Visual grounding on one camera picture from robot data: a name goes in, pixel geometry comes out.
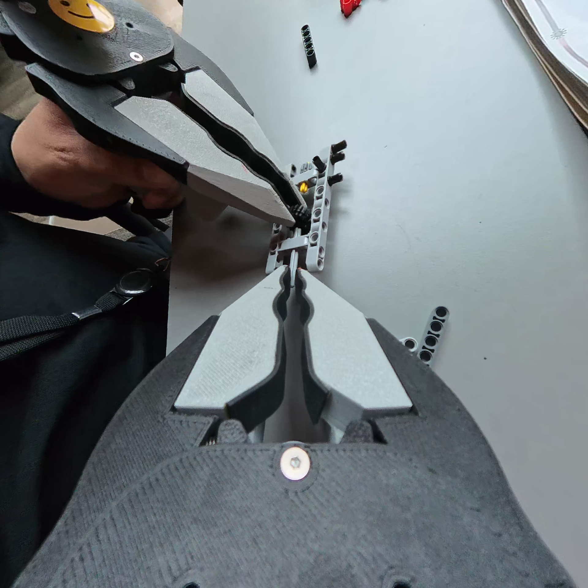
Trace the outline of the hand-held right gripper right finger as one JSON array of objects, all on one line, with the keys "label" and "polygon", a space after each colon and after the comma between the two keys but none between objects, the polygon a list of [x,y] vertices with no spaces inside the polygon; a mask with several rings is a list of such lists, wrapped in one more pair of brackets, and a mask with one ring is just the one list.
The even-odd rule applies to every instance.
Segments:
[{"label": "hand-held right gripper right finger", "polygon": [[365,315],[307,270],[296,275],[303,393],[312,423],[339,443],[351,422],[409,413],[413,403]]}]

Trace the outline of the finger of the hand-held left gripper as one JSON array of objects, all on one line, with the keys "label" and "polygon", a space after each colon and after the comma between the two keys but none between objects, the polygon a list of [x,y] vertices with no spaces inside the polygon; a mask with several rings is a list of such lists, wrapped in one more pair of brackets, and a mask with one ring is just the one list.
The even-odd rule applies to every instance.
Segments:
[{"label": "finger of the hand-held left gripper", "polygon": [[183,94],[185,112],[220,148],[266,180],[287,207],[304,205],[303,197],[289,173],[284,171],[273,146],[247,109],[202,69],[186,74]]},{"label": "finger of the hand-held left gripper", "polygon": [[162,99],[133,96],[115,109],[189,164],[187,189],[193,210],[216,219],[226,206],[273,223],[292,226],[293,217],[267,180],[248,170],[212,141],[209,133]]}]

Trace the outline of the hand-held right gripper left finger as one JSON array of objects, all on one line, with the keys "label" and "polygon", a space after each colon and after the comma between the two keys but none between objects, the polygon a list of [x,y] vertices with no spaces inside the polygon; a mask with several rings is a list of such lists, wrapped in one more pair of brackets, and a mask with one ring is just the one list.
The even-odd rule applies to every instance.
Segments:
[{"label": "hand-held right gripper left finger", "polygon": [[284,395],[289,294],[285,266],[212,317],[176,411],[238,420],[248,433],[275,413]]}]

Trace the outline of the grey lego frame assembly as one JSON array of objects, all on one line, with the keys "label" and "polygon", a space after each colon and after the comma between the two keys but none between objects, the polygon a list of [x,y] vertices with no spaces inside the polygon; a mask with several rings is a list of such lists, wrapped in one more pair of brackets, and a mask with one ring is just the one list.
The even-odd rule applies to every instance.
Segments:
[{"label": "grey lego frame assembly", "polygon": [[267,275],[287,265],[294,283],[295,272],[300,267],[304,266],[312,273],[324,270],[332,187],[343,180],[342,173],[335,173],[334,167],[345,159],[347,146],[346,140],[333,143],[312,160],[300,166],[290,164],[286,167],[302,203],[289,206],[295,219],[294,227],[273,226],[265,269]]}]

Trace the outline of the long grey lego beam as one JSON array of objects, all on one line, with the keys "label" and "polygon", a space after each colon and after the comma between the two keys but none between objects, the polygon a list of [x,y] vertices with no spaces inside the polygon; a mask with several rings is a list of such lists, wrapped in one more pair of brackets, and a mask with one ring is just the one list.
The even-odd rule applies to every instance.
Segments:
[{"label": "long grey lego beam", "polygon": [[426,321],[422,336],[419,339],[416,355],[426,365],[432,366],[440,348],[450,312],[445,305],[436,306]]}]

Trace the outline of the black lego beam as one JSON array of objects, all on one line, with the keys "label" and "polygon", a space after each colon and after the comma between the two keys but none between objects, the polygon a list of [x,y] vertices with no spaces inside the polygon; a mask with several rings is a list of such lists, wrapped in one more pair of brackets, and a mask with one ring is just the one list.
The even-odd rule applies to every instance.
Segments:
[{"label": "black lego beam", "polygon": [[307,64],[309,69],[312,70],[317,64],[317,56],[309,24],[303,25],[300,29],[300,32],[302,35],[302,42],[305,49]]}]

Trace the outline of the lego instruction booklet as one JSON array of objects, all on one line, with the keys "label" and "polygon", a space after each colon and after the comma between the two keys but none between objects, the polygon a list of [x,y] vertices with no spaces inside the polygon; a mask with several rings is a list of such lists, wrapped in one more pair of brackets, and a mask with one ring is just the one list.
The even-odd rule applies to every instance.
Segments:
[{"label": "lego instruction booklet", "polygon": [[587,132],[587,1],[502,1],[502,4]]}]

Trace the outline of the person's left hand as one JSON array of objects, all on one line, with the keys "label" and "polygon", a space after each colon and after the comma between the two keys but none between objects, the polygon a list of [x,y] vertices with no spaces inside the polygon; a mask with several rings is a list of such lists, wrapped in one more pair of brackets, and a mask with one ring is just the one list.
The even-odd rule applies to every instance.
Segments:
[{"label": "person's left hand", "polygon": [[41,98],[19,124],[11,154],[26,183],[60,201],[98,209],[134,190],[146,209],[173,209],[182,187],[146,159],[113,153],[83,138],[67,115]]}]

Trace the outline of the person's black clothing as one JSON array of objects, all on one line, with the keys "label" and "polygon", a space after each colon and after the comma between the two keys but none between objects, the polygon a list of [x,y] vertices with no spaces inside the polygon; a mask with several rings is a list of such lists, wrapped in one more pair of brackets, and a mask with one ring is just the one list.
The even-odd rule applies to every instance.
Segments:
[{"label": "person's black clothing", "polygon": [[[27,186],[11,154],[18,122],[1,115],[1,321],[89,309],[138,269],[158,273],[164,235],[128,241],[30,222],[16,212],[101,216]],[[1,587],[55,525],[99,437],[165,356],[168,281],[94,318],[1,342]]]}]

